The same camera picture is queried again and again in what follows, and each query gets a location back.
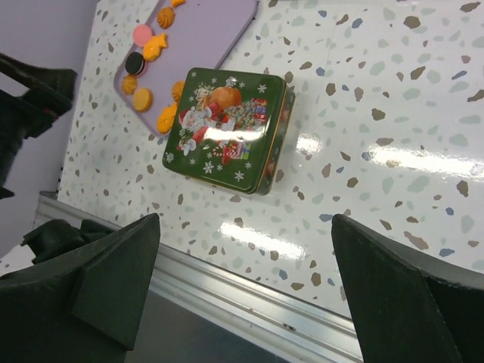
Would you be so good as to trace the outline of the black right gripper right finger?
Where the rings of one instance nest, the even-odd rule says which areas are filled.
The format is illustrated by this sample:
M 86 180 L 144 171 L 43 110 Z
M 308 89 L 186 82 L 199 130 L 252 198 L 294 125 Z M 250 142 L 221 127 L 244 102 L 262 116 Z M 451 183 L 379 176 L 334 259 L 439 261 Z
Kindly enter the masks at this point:
M 366 362 L 481 362 L 483 275 L 332 218 L 331 238 Z

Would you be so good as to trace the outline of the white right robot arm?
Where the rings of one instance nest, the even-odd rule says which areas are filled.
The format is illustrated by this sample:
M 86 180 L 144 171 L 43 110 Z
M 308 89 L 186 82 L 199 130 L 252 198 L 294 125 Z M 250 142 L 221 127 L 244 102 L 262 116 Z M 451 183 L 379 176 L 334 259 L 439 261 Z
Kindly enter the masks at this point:
M 3 362 L 122 362 L 160 239 L 150 214 L 118 230 L 64 220 L 31 231 L 29 268 L 1 278 Z M 338 214 L 334 252 L 366 362 L 481 362 L 483 276 Z

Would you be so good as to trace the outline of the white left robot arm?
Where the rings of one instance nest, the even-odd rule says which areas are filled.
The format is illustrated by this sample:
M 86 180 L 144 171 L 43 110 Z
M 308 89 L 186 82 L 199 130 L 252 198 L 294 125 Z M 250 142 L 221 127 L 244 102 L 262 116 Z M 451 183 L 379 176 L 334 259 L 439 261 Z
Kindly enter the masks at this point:
M 1 184 L 23 141 L 37 138 L 73 106 L 77 72 L 34 67 L 1 54 L 1 73 L 27 87 L 21 96 L 1 91 Z

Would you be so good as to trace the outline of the lilac plastic tray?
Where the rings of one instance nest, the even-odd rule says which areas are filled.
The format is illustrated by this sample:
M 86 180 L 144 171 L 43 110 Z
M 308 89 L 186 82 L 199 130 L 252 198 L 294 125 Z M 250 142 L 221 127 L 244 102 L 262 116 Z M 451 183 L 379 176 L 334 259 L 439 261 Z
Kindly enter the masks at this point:
M 220 67 L 231 49 L 243 35 L 255 17 L 257 1 L 186 1 L 174 9 L 175 21 L 168 29 L 162 29 L 157 23 L 157 13 L 161 8 L 169 7 L 171 1 L 158 1 L 147 20 L 155 36 L 167 35 L 168 47 L 153 62 L 146 62 L 144 72 L 136 76 L 138 87 L 149 88 L 153 93 L 151 108 L 135 115 L 157 137 L 163 137 L 157 131 L 157 119 L 163 108 L 171 105 L 172 86 L 177 81 L 184 81 L 187 73 L 194 67 L 216 69 Z M 133 110 L 132 96 L 121 90 L 123 77 L 128 75 L 125 60 L 129 53 L 142 53 L 143 48 L 133 42 L 134 26 L 128 28 L 129 50 L 125 53 L 113 77 L 116 93 Z

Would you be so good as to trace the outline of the green gold cookie tin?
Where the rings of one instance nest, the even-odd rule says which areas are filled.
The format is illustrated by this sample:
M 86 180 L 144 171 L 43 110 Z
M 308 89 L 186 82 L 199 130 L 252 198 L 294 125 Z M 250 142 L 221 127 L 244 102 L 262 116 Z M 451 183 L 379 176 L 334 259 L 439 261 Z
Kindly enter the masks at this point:
M 285 86 L 284 93 L 276 103 L 268 119 L 267 131 L 262 149 L 262 171 L 255 194 L 266 195 L 274 181 L 278 160 L 287 134 L 295 94 L 291 87 Z

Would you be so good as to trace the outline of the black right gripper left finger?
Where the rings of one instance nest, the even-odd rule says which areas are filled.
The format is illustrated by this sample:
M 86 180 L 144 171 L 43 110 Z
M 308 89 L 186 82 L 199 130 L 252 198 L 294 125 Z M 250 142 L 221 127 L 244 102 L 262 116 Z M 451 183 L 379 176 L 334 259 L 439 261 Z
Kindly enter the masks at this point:
M 160 242 L 155 213 L 1 277 L 3 362 L 123 362 Z

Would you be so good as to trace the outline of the gold tin lid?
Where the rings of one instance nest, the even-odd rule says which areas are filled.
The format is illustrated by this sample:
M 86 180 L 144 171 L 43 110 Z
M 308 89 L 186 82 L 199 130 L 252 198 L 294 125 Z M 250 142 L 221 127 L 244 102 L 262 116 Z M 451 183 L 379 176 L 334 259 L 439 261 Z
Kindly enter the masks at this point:
M 189 70 L 163 154 L 168 170 L 255 194 L 268 119 L 287 82 L 270 74 Z

